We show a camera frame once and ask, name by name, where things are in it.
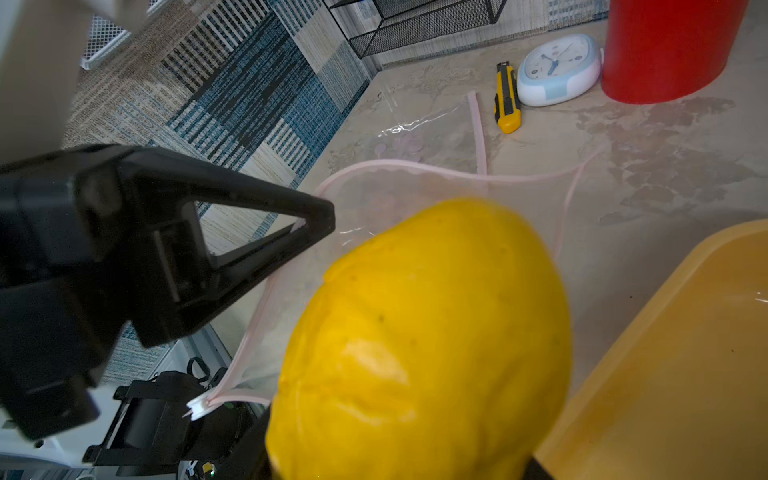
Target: black mount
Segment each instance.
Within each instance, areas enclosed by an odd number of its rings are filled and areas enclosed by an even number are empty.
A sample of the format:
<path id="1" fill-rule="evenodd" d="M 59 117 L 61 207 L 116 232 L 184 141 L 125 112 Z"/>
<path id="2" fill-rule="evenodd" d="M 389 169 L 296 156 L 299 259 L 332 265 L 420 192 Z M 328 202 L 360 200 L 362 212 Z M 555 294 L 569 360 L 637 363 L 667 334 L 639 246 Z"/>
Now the black mount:
<path id="1" fill-rule="evenodd" d="M 195 202 L 303 218 L 223 255 Z M 333 205 L 159 147 L 91 145 L 0 166 L 0 400 L 30 439 L 96 419 L 121 329 L 189 335 L 331 233 Z"/>
<path id="2" fill-rule="evenodd" d="M 182 372 L 162 372 L 151 381 L 118 387 L 114 398 L 121 406 L 104 441 L 88 447 L 83 463 L 129 467 L 123 470 L 136 476 L 176 473 L 182 460 L 218 462 L 252 420 L 247 407 L 237 404 L 190 421 L 184 416 L 187 402 L 204 391 L 198 379 Z"/>

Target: black wire basket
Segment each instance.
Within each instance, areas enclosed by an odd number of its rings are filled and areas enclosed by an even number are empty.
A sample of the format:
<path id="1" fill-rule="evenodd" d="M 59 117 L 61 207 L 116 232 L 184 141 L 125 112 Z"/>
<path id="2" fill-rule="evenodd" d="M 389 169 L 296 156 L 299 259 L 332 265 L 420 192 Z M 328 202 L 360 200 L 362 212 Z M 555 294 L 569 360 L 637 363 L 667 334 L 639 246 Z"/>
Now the black wire basket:
<path id="1" fill-rule="evenodd" d="M 336 8 L 361 2 L 341 0 Z M 507 0 L 371 0 L 381 18 L 372 31 L 349 37 L 333 19 L 359 58 L 498 21 Z"/>

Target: white wire basket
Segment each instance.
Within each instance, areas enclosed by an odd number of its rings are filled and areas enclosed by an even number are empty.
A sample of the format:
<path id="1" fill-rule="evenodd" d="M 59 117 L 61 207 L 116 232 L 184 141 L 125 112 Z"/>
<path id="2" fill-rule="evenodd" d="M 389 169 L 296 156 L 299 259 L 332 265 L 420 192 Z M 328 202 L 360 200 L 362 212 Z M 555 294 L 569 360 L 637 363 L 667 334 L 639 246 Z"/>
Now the white wire basket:
<path id="1" fill-rule="evenodd" d="M 171 1 L 148 0 L 147 22 Z M 83 56 L 80 58 L 80 66 L 84 70 L 91 70 L 126 41 L 129 36 L 131 33 L 128 30 L 115 25 L 106 18 L 94 15 L 91 20 L 91 28 L 88 30 L 88 44 L 85 45 Z"/>

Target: black strap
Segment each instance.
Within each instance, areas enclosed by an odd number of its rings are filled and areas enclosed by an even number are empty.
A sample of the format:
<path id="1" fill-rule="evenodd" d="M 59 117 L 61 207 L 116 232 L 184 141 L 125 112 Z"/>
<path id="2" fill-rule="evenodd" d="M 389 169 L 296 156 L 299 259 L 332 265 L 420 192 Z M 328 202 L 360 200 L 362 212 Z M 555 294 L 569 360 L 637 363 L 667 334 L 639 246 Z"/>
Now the black strap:
<path id="1" fill-rule="evenodd" d="M 192 370 L 192 366 L 195 363 L 200 366 L 200 369 L 203 370 L 203 373 L 205 374 L 200 378 L 197 378 Z M 187 362 L 187 373 L 194 376 L 197 379 L 197 383 L 207 382 L 210 378 L 210 369 L 208 368 L 208 365 L 206 365 L 205 360 L 201 359 L 199 356 L 193 356 L 190 358 L 190 361 Z"/>
<path id="2" fill-rule="evenodd" d="M 549 475 L 544 467 L 541 466 L 536 458 L 531 457 L 531 461 L 528 462 L 528 466 L 525 467 L 525 473 L 522 480 L 554 480 L 552 475 Z"/>

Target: clock face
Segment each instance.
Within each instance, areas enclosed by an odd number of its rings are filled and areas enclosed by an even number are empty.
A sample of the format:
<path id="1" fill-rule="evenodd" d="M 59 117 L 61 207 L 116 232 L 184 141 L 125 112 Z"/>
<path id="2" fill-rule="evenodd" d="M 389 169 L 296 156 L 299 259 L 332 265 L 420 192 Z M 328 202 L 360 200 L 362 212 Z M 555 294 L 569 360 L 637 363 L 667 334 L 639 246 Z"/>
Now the clock face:
<path id="1" fill-rule="evenodd" d="M 543 44 L 528 54 L 525 74 L 536 80 L 575 70 L 587 59 L 589 42 L 583 35 L 569 35 Z"/>

